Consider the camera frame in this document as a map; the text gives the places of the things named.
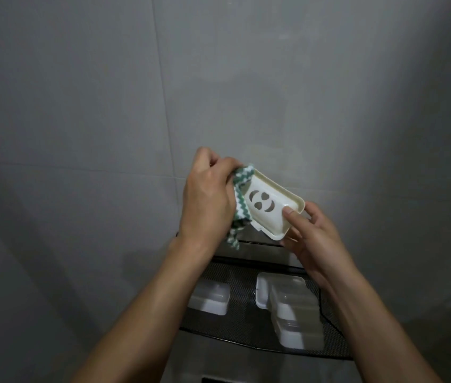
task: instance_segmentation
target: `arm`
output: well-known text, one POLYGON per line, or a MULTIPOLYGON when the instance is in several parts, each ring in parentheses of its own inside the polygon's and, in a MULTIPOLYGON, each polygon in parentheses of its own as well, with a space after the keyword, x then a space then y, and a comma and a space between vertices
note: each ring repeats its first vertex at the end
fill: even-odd
POLYGON ((337 229, 314 203, 311 220, 285 207, 283 245, 330 297, 363 381, 439 383, 403 328, 356 268, 337 229))
POLYGON ((73 382, 159 381, 188 300, 235 213, 230 173, 241 163, 197 150, 179 234, 161 268, 100 340, 73 382))

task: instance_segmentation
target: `cleaning rag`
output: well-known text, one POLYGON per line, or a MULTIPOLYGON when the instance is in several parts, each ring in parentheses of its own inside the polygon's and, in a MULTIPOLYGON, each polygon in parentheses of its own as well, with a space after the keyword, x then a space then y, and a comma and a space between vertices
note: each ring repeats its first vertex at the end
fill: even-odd
POLYGON ((252 164, 243 166, 234 171, 233 183, 234 183, 234 195, 236 197, 236 212, 234 214, 233 223, 230 226, 230 230, 227 234, 227 243, 239 250, 240 243, 238 242, 238 233, 252 222, 252 216, 247 207, 245 197, 241 192, 241 187, 252 180, 254 175, 254 166, 252 164))

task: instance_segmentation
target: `hand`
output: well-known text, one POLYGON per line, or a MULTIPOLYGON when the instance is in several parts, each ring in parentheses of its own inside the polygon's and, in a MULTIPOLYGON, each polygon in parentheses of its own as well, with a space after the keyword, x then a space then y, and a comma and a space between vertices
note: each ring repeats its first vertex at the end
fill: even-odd
POLYGON ((305 211, 311 219, 284 207, 283 216, 293 227, 281 243, 296 255, 319 287, 331 291, 332 283, 355 270, 356 266, 337 228, 318 205, 305 202, 305 211))
POLYGON ((231 173, 242 166, 232 157, 220 158, 208 147, 195 153, 183 193, 178 238, 204 249, 209 258, 225 237, 236 211, 231 173))

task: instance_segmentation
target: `green and white cloth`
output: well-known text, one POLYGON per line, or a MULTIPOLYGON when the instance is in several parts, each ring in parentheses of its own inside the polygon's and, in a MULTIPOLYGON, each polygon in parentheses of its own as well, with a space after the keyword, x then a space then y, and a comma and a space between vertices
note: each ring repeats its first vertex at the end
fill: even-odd
POLYGON ((227 243, 239 250, 240 243, 238 242, 238 233, 252 222, 252 216, 248 209, 245 197, 241 192, 241 187, 252 180, 254 175, 254 166, 252 164, 243 166, 234 171, 234 195, 236 197, 236 212, 234 214, 233 223, 227 233, 227 243))

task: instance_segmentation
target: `black metal rack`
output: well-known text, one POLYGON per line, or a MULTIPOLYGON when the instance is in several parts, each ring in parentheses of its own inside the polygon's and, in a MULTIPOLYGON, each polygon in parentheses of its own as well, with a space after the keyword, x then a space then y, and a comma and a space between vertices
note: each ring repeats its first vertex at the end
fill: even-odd
MULTIPOLYGON (((240 240, 243 244, 281 247, 278 244, 240 240)), ((181 330, 249 348, 328 359, 352 360, 351 353, 339 329, 337 319, 326 296, 304 269, 257 260, 213 257, 203 278, 224 282, 230 286, 229 308, 226 315, 213 315, 187 309, 181 330), (270 319, 270 313, 255 304, 255 285, 260 272, 297 275, 305 279, 307 288, 319 299, 319 311, 324 331, 324 349, 307 351, 281 346, 270 319)))

